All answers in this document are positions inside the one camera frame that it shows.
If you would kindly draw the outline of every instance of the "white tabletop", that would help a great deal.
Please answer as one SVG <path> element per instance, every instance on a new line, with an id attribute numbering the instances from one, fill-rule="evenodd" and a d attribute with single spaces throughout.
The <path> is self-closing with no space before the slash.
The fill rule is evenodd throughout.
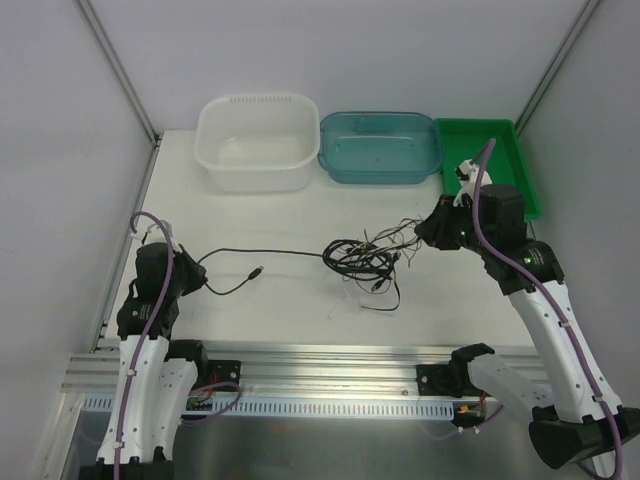
<path id="1" fill-rule="evenodd" d="M 404 217 L 432 211 L 442 191 L 438 175 L 420 185 L 365 187 L 333 182 L 316 165 L 311 184 L 298 192 L 229 195 L 214 190 L 193 158 L 195 133 L 167 131 L 143 209 L 167 220 L 177 242 L 198 259 L 221 247 L 322 252 L 334 239 L 362 239 Z M 116 313 L 135 276 L 129 252 L 107 338 L 116 336 Z M 227 290 L 258 265 L 256 280 L 218 297 L 204 288 L 180 299 L 173 338 L 315 345 L 530 347 L 531 338 L 481 259 L 468 251 L 439 252 L 426 245 L 407 268 L 398 265 L 402 292 L 393 313 L 362 309 L 393 306 L 383 296 L 358 293 L 321 260 L 289 255 L 218 254 L 205 261 L 211 285 Z"/>

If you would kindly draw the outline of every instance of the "green tray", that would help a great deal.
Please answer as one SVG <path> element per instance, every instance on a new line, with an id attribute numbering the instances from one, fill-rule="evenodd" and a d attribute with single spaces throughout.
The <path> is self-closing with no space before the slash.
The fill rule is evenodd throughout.
<path id="1" fill-rule="evenodd" d="M 538 198 L 511 120 L 439 118 L 437 122 L 444 149 L 442 179 L 445 193 L 458 193 L 458 165 L 463 160 L 473 158 L 490 138 L 495 138 L 496 146 L 487 167 L 491 180 L 493 183 L 515 185 L 520 189 L 525 200 L 526 220 L 540 217 Z"/>

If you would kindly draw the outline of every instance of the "white plastic basket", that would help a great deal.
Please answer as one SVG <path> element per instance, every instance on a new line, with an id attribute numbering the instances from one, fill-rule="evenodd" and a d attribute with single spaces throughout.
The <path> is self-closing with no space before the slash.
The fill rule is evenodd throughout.
<path id="1" fill-rule="evenodd" d="M 200 113 L 194 155 L 228 192 L 298 190 L 320 150 L 315 103 L 302 95 L 218 98 Z"/>

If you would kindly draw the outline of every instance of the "white panel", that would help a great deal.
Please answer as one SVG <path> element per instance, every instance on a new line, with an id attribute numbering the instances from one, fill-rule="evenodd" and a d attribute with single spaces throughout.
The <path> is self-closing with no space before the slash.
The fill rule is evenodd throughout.
<path id="1" fill-rule="evenodd" d="M 635 407 L 640 406 L 638 18 L 636 0 L 605 2 L 523 136 L 542 204 L 540 236 L 555 248 L 566 271 L 576 317 L 605 376 L 623 403 Z M 637 477 L 640 441 L 625 449 Z"/>
<path id="2" fill-rule="evenodd" d="M 149 145 L 71 0 L 0 10 L 0 476 L 24 479 Z"/>
<path id="3" fill-rule="evenodd" d="M 294 92 L 321 116 L 515 120 L 583 0 L 95 0 L 151 119 L 195 128 L 223 94 Z"/>

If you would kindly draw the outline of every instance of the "blue plastic container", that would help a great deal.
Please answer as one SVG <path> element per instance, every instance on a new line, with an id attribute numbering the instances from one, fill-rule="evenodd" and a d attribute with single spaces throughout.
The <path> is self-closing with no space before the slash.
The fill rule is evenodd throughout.
<path id="1" fill-rule="evenodd" d="M 341 112 L 320 124 L 318 161 L 339 183 L 407 185 L 439 172 L 435 121 L 419 113 Z"/>

